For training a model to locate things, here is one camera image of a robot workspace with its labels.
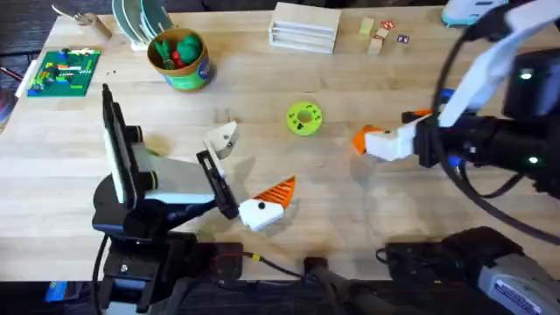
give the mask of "black mount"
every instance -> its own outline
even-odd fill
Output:
[[[110,302],[123,302],[136,305],[136,312],[144,313],[175,295],[178,281],[206,276],[238,279],[242,273],[242,244],[199,243],[195,234],[170,232],[215,207],[230,220],[238,215],[234,195],[209,152],[202,151],[197,158],[213,189],[212,201],[171,205],[146,199],[145,192],[157,188],[158,175],[138,170],[132,144],[142,142],[142,130],[124,123],[121,108],[113,102],[105,84],[103,118],[112,145],[110,154],[122,180],[124,202],[116,196],[111,175],[95,189],[92,225],[111,239],[100,286],[101,308],[107,309]],[[229,255],[214,260],[223,253]]]

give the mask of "white plastic part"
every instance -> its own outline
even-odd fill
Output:
[[[449,0],[444,7],[444,22],[450,25],[469,25],[491,9],[506,4],[508,0]]]
[[[145,193],[147,200],[166,204],[203,204],[214,200],[214,191],[200,164],[150,154],[143,143],[132,145],[138,170],[157,174],[157,189]]]
[[[216,165],[218,173],[223,179],[226,179],[226,171],[221,165],[220,160],[227,158],[231,154],[238,138],[237,122],[229,122],[206,133],[202,140],[208,153],[210,153],[210,158],[212,158],[213,163]]]
[[[115,187],[116,199],[119,203],[124,202],[124,189],[123,180],[121,179],[121,173],[116,167],[116,156],[113,150],[113,142],[111,141],[111,136],[109,132],[105,129],[103,133],[103,142],[105,143],[105,151],[107,152],[108,167],[111,170],[111,175],[113,177],[113,186]]]
[[[239,205],[243,224],[253,231],[260,231],[284,217],[284,208],[277,203],[259,199],[247,199]]]
[[[465,110],[476,112],[481,109],[511,70],[519,45],[559,18],[558,0],[536,0],[506,13],[511,34],[483,52],[472,63],[441,112],[439,125],[450,127]]]
[[[225,179],[226,173],[220,163],[220,158],[227,157],[237,142],[237,124],[230,122],[206,134],[204,143],[210,152],[220,175]],[[103,140],[107,152],[109,168],[115,184],[115,194],[120,203],[124,202],[123,179],[116,165],[116,156],[109,132],[105,129]],[[208,183],[204,170],[199,163],[179,161],[166,157],[158,157],[150,154],[144,143],[133,143],[132,150],[138,170],[140,172],[152,172],[157,175],[157,189],[145,192],[147,200],[160,200],[167,204],[201,204],[214,199],[214,191]],[[134,199],[132,207],[136,207],[137,200]]]
[[[409,122],[396,130],[368,132],[365,135],[366,153],[386,161],[394,161],[412,155],[417,123],[427,117],[429,115]]]
[[[130,49],[135,52],[145,52],[148,50],[148,44],[143,42],[130,43]]]

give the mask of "black cable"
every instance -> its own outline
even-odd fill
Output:
[[[196,276],[193,280],[191,280],[191,282],[186,286],[185,291],[183,291],[183,295],[181,296],[181,302],[179,302],[179,305],[182,305],[183,302],[185,302],[186,297],[188,297],[188,295],[191,294],[191,292],[193,292],[193,290],[196,287],[198,287],[200,284],[202,284],[204,279],[206,279],[207,275],[208,275],[208,272],[203,271],[198,276]]]
[[[249,257],[249,258],[256,257],[255,253],[249,253],[249,252],[243,252],[243,255],[246,256],[246,257]],[[292,277],[299,278],[299,279],[306,279],[306,276],[298,274],[297,272],[294,272],[294,271],[291,271],[291,270],[287,270],[284,267],[280,267],[277,264],[275,264],[274,262],[271,262],[270,260],[262,257],[261,255],[257,255],[257,257],[258,257],[259,262],[268,265],[272,269],[278,270],[278,271],[280,271],[280,272],[282,272],[282,273],[284,273],[288,276],[292,276]]]
[[[385,255],[385,258],[381,258],[381,257],[379,256],[379,254],[381,254],[381,253],[383,253],[383,254]],[[375,251],[375,258],[377,258],[377,261],[378,261],[379,263],[387,264],[387,263],[388,263],[388,262],[387,262],[387,250],[385,250],[385,248],[379,248],[379,249],[377,249],[377,250]]]
[[[549,242],[554,245],[560,245],[560,238],[553,234],[544,232],[540,229],[531,227],[530,225],[523,223],[505,213],[503,213],[500,209],[496,208],[488,201],[482,199],[480,195],[474,191],[469,185],[465,183],[461,179],[461,177],[457,174],[455,169],[449,164],[447,160],[447,154],[444,149],[444,145],[441,140],[441,135],[439,132],[439,94],[441,93],[442,88],[445,85],[445,80],[447,79],[447,75],[449,74],[452,63],[457,57],[459,50],[461,49],[462,45],[466,42],[467,38],[470,38],[470,32],[472,31],[472,27],[466,29],[458,40],[453,45],[453,48],[449,52],[447,59],[445,60],[444,66],[441,69],[439,74],[439,78],[437,79],[437,84],[434,90],[434,95],[431,101],[431,111],[432,116],[428,118],[429,123],[431,125],[431,140],[434,144],[434,149],[439,159],[439,163],[441,164],[442,168],[444,169],[447,176],[453,181],[455,186],[463,192],[466,197],[468,197],[472,202],[474,202],[477,206],[481,207],[484,211],[488,214],[492,215],[494,218],[502,221],[505,224],[508,224],[512,228],[516,228],[523,233],[535,237],[536,239]]]
[[[105,251],[105,246],[107,246],[107,240],[109,237],[105,234],[99,245],[99,250],[97,251],[97,257],[94,263],[94,273],[91,279],[91,303],[94,305],[94,312],[96,315],[103,315],[102,309],[99,306],[99,285],[97,285],[97,277],[99,276],[99,268],[102,264],[103,251]]]
[[[487,194],[481,194],[480,192],[478,192],[474,188],[473,184],[471,184],[471,180],[469,179],[468,175],[466,174],[466,161],[461,160],[461,162],[458,164],[457,168],[458,168],[458,174],[460,175],[461,179],[463,179],[465,184],[467,184],[469,187],[471,187],[471,189],[473,189],[475,192],[477,192],[477,194],[479,194],[480,197],[482,197],[484,199],[492,199],[492,198],[500,197],[504,193],[507,193],[512,188],[514,188],[515,185],[517,185],[517,183],[519,183],[525,177],[524,174],[516,173],[514,176],[509,178],[500,188],[496,189],[494,192],[490,192],[490,193],[487,193]]]

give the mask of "wooden block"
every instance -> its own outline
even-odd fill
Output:
[[[383,39],[379,38],[371,38],[371,42],[369,43],[369,49],[367,49],[368,55],[378,55],[379,52],[382,50]]]
[[[384,39],[389,35],[389,31],[380,27],[379,30],[375,33],[375,35],[383,37]]]
[[[361,35],[371,34],[371,29],[374,27],[374,22],[375,22],[374,19],[370,17],[364,17],[364,19],[361,20],[360,34]]]
[[[269,25],[271,46],[333,53],[340,10],[278,3]]]
[[[340,10],[318,8],[293,3],[277,3],[270,29],[275,26],[305,28],[330,32],[333,38],[339,29]]]

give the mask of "small wooden block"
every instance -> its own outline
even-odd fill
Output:
[[[382,46],[383,46],[383,39],[371,38],[371,42],[369,43],[369,49],[367,49],[367,54],[378,55],[379,52],[382,50]]]
[[[374,22],[375,22],[374,19],[370,17],[364,17],[364,19],[361,20],[360,34],[362,35],[371,34],[371,29],[374,27]]]
[[[381,22],[381,27],[391,31],[393,28],[395,28],[395,24],[393,23],[393,21],[383,21]]]
[[[408,44],[409,39],[410,38],[408,36],[402,34],[399,34],[399,36],[396,37],[396,41],[403,44]]]
[[[384,29],[384,28],[380,28],[379,30],[377,30],[375,35],[383,37],[385,39],[387,37],[387,35],[389,35],[389,31]]]

